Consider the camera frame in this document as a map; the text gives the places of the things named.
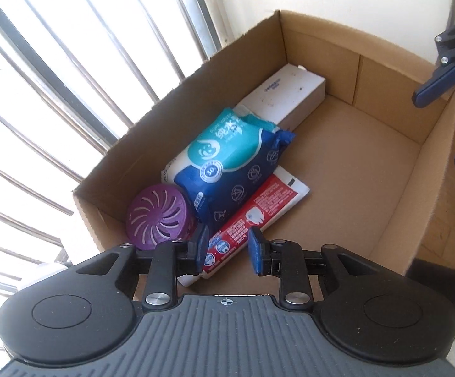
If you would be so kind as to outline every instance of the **small white carton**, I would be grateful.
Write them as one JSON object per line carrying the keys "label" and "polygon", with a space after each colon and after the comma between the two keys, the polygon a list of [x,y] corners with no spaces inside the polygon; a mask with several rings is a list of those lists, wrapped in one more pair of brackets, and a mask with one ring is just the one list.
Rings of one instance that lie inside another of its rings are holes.
{"label": "small white carton", "polygon": [[250,111],[293,131],[324,99],[325,78],[287,64],[246,95],[234,111],[239,115]]}

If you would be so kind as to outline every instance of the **open cardboard box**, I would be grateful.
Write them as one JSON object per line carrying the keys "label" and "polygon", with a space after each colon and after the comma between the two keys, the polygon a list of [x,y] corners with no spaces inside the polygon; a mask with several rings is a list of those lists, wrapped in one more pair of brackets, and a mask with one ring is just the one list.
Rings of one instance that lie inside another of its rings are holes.
{"label": "open cardboard box", "polygon": [[[455,93],[425,109],[411,102],[433,65],[349,27],[276,12],[217,53],[156,104],[75,191],[100,251],[126,241],[126,208],[225,107],[286,63],[326,77],[325,101],[297,127],[280,164],[312,193],[265,231],[303,249],[339,244],[404,273],[442,185],[455,128]],[[214,294],[272,293],[241,251],[191,287]]]}

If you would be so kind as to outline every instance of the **purple plastic lid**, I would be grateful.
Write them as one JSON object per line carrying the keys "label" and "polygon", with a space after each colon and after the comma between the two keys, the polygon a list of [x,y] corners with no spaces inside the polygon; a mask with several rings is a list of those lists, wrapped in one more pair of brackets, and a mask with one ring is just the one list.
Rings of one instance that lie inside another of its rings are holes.
{"label": "purple plastic lid", "polygon": [[131,202],[126,234],[140,249],[154,249],[160,242],[187,238],[194,221],[189,203],[171,184],[156,184]]}

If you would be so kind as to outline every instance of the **wet wipes package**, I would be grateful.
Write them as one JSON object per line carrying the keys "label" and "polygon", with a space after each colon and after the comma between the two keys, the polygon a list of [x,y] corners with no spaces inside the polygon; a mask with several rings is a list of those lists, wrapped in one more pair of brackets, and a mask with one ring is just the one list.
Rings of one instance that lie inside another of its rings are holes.
{"label": "wet wipes package", "polygon": [[224,109],[162,172],[184,189],[196,216],[215,233],[272,174],[294,134]]}

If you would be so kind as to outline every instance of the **dark fabric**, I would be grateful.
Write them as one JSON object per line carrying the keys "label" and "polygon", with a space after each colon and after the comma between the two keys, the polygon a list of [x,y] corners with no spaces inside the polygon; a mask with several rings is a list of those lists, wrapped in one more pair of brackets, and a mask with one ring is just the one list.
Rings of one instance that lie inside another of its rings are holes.
{"label": "dark fabric", "polygon": [[405,276],[441,293],[455,306],[455,269],[414,259]]}

